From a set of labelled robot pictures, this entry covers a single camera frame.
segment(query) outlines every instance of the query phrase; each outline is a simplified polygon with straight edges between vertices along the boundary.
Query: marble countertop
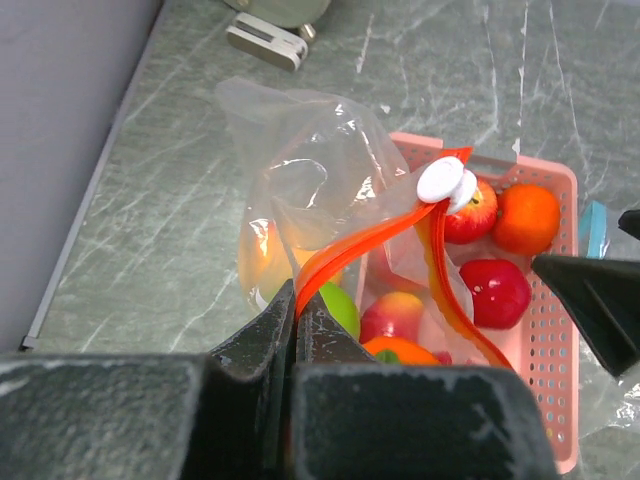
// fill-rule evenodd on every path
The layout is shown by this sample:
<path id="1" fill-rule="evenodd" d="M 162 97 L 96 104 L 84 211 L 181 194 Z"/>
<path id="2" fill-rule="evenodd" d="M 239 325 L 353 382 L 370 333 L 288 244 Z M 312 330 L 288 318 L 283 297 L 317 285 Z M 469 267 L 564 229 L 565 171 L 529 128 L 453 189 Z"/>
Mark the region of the marble countertop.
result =
<path id="1" fill-rule="evenodd" d="M 352 98 L 389 131 L 565 163 L 581 207 L 640 205 L 638 0 L 334 0 L 295 74 L 228 46 L 233 15 L 173 2 L 38 351 L 204 351 L 249 319 L 236 274 L 246 182 L 213 94 L 234 75 Z M 638 438 L 591 435 L 574 478 L 640 478 Z"/>

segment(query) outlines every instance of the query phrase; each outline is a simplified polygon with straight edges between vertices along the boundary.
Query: orange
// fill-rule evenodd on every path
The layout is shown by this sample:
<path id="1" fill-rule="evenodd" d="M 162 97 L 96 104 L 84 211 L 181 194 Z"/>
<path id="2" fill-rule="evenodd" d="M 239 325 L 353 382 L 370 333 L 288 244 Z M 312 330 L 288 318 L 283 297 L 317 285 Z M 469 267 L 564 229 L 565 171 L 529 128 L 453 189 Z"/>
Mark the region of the orange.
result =
<path id="1" fill-rule="evenodd" d="M 295 247 L 291 250 L 300 266 L 316 253 L 316 250 Z M 276 224 L 266 219 L 245 224 L 238 247 L 238 280 L 245 294 L 258 287 L 260 296 L 268 302 L 291 277 L 293 270 Z M 342 271 L 330 279 L 336 285 L 341 280 Z"/>
<path id="2" fill-rule="evenodd" d="M 402 337 L 374 337 L 362 346 L 374 357 L 389 352 L 402 365 L 440 365 L 429 350 Z"/>
<path id="3" fill-rule="evenodd" d="M 555 195 L 537 185 L 513 185 L 498 197 L 499 216 L 493 241 L 518 255 L 547 250 L 560 228 L 560 204 Z"/>

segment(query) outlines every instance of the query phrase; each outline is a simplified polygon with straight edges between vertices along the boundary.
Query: clear plastic bag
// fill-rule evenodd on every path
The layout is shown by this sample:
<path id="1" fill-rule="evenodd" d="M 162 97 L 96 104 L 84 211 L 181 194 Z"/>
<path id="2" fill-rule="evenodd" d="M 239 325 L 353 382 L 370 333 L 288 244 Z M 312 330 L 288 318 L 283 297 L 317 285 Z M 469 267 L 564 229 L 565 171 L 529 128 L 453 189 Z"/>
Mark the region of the clear plastic bag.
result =
<path id="1" fill-rule="evenodd" d="M 216 96 L 252 179 L 238 271 L 254 310 L 263 309 L 286 279 L 299 277 L 316 252 L 414 209 L 421 171 L 410 172 L 367 108 L 338 96 L 281 92 L 238 78 L 220 83 Z M 440 312 L 426 263 L 405 255 L 421 248 L 414 229 L 384 246 L 393 275 L 416 286 L 411 293 L 423 303 L 420 329 L 428 333 L 421 333 L 421 338 L 429 341 L 421 343 L 430 351 L 449 352 L 456 363 L 491 363 L 476 348 L 477 342 L 451 328 Z M 396 289 L 379 282 L 362 286 L 359 280 L 367 257 L 330 279 L 361 312 L 384 291 Z M 446 272 L 459 307 L 473 318 L 471 294 L 448 258 Z"/>
<path id="2" fill-rule="evenodd" d="M 589 204 L 579 225 L 580 255 L 597 259 L 640 261 L 640 242 L 618 228 L 622 212 L 612 211 L 599 202 Z M 580 340 L 580 437 L 607 427 L 640 434 L 640 365 L 622 377 L 613 378 L 600 366 L 586 342 Z M 622 478 L 638 478 L 637 459 Z M 581 458 L 579 468 L 586 479 L 600 478 L 596 465 Z"/>

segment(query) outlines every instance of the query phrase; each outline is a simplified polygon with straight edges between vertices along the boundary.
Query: pink plastic basket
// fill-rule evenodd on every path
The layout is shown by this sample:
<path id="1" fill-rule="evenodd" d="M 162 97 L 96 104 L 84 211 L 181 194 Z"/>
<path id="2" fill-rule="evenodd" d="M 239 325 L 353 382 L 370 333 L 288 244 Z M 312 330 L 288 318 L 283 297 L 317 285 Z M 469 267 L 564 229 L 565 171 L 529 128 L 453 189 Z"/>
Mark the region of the pink plastic basket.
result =
<path id="1" fill-rule="evenodd" d="M 443 141 L 394 133 L 396 146 L 413 168 L 437 158 Z M 551 190 L 561 205 L 560 231 L 551 251 L 577 255 L 577 181 L 566 166 L 517 156 L 517 162 L 474 155 L 469 168 L 500 193 L 515 183 L 534 183 Z M 366 260 L 363 262 L 363 274 Z M 527 385 L 544 418 L 560 473 L 575 467 L 578 457 L 578 331 L 558 298 L 530 272 L 532 301 L 521 322 L 506 332 L 485 332 L 502 350 Z M 356 302 L 362 302 L 361 278 Z"/>

